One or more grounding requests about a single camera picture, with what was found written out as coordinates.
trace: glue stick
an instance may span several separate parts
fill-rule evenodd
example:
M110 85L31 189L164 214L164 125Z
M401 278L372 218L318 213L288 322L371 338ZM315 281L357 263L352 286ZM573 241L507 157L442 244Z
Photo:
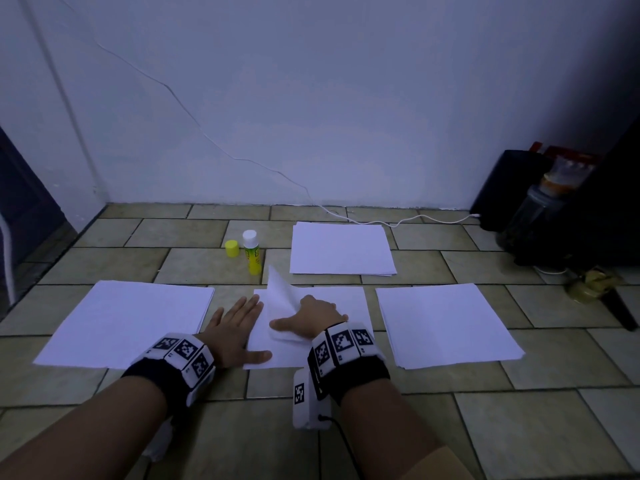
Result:
M258 246L258 233L254 230L246 230L242 233L244 253L249 261L249 273L260 274L262 265L260 263L260 246Z

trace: white wall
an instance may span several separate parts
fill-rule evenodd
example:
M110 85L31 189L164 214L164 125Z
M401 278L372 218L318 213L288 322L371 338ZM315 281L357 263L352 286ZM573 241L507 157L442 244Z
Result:
M0 0L0 126L69 223L83 229L104 199L17 0Z
M640 0L68 1L31 3L112 201L308 203L86 22L325 204L468 208L504 149L640 111Z

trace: white glue stick cap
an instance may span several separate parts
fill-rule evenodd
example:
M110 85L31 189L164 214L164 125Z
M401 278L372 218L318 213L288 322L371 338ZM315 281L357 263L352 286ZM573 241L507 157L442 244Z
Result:
M258 233L254 230L246 230L242 233L244 249L254 249L258 247Z

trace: forearm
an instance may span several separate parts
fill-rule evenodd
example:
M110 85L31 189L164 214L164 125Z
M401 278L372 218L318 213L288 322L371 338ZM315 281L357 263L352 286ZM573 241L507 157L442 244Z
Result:
M165 415L166 401L155 384L119 379L7 457L0 477L124 478Z
M388 379L342 398L342 420L367 480L395 480L442 444Z

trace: stack of paper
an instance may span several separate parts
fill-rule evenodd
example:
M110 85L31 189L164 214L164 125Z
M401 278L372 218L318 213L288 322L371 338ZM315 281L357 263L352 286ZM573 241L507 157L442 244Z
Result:
M254 293L260 295L264 308L249 336L247 350L270 350L273 357L266 363L246 364L245 369L306 366L311 340L303 339L292 332L275 331L269 327L269 322L295 314L300 309L300 300L308 294L335 303L341 314L349 316L349 321L363 323L373 334L367 300L361 287L298 288L284 281L271 266L267 289L255 290Z
M476 285L377 288L396 365L420 369L524 355Z
M100 281L33 362L126 369L170 332L197 333L213 288Z
M396 274L380 225L298 222L293 226L290 273Z

